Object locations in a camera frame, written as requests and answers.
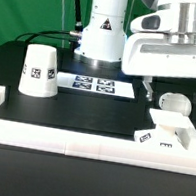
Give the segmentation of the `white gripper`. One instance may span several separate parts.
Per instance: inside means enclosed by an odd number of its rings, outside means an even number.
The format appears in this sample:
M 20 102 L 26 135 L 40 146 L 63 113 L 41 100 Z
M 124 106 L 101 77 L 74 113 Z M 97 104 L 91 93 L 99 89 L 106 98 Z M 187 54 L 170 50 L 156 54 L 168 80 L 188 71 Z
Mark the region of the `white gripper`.
M 124 47 L 121 70 L 126 75 L 144 76 L 148 101 L 152 101 L 153 77 L 196 78 L 196 45 L 166 43 L 160 35 L 133 34 Z M 196 104 L 196 93 L 193 95 Z

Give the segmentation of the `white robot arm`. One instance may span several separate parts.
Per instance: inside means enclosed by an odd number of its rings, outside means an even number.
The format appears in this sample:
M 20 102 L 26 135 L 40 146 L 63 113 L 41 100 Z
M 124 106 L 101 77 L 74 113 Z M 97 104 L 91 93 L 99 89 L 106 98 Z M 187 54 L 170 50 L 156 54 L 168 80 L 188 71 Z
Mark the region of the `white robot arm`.
M 128 0 L 92 0 L 75 56 L 142 77 L 152 99 L 154 77 L 196 78 L 196 0 L 142 1 L 152 12 L 133 19 L 128 36 L 123 29 Z

